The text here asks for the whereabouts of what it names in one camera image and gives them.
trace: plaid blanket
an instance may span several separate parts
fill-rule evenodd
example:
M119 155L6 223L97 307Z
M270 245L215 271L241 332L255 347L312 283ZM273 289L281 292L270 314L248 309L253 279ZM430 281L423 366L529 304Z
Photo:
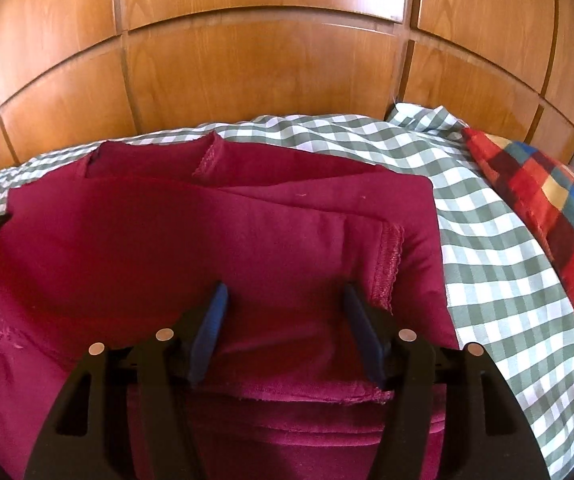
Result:
M215 130L230 140L348 156L430 178L448 308L459 342L478 341L488 349L558 480L574 465L574 311L540 245L472 161L463 126L444 108L399 104L387 121L261 116L125 141L183 142ZM32 182L97 145L47 153L0 171L0 212L10 187Z
M574 307L574 170L522 142L466 128L484 175L551 261Z

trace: folded garment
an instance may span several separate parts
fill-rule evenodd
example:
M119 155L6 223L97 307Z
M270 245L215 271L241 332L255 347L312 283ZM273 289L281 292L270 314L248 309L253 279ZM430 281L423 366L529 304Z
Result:
M213 135L175 146L105 143L12 190L8 208L13 218L0 231L0 462L14 478L91 343L134 344L203 303L217 280L230 288L231 305L196 397L210 408L190 410L210 478L227 478L213 435L229 444L238 435L244 447L245 432L300 464L302 472L296 462L286 466L284 478L320 478L320 468L305 465L325 453L346 462L336 469L347 476L327 478L366 474L382 428L374 402L387 396L364 377L339 307L345 281L359 282L401 326L456 346L432 187L422 177ZM228 413L229 396L255 399L237 401L256 403L255 415L241 410L222 423L213 414ZM346 424L329 431L324 409L289 402L294 408L280 413L307 422L290 431L286 418L276 428L275 402L294 400L354 404L332 406L360 413L366 403L373 414L356 425L361 415L347 412ZM440 450L437 403L425 478L435 475ZM321 446L344 452L316 455ZM371 459L356 459L349 450L358 448L373 448ZM253 467L242 469L246 478Z

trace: gingham bedsheet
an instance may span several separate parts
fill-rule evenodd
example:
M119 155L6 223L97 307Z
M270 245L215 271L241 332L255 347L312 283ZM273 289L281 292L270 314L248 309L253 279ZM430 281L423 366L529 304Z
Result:
M459 343L485 345L558 480L574 465L574 311L541 247L483 180L462 141L462 126L444 108L398 104L386 122L354 115L261 116L125 141L168 144L215 130L238 142L348 156L429 177ZM36 180L98 144L58 150L0 171L0 212L9 188Z

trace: red fabric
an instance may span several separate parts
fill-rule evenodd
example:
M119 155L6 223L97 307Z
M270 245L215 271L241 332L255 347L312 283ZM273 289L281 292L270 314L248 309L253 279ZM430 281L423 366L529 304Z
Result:
M545 251L574 308L574 170L525 143L470 128L463 133L484 176Z
M218 136L106 143L12 190L8 209L12 220L0 231L0 462L14 478L91 343L138 342L203 302L216 280L230 288L230 312L195 396L209 409L190 409L212 479L229 478L217 469L224 452L214 443L226 442L233 460L246 439L273 446L285 478L320 478L313 464L322 467L327 455L325 478L364 476L372 456L356 457L375 448L382 406L373 401L385 396L364 378L339 309L345 280L357 280L401 325L456 346L432 187L422 177ZM229 396L315 402L276 410L275 402L238 400L253 410L227 418ZM335 426L332 407L347 414ZM438 396L425 478L435 475L443 409ZM357 425L364 410L372 415ZM265 445L244 462L246 478L253 457L271 463ZM314 451L329 446L344 451ZM342 460L336 469L346 476L332 472Z

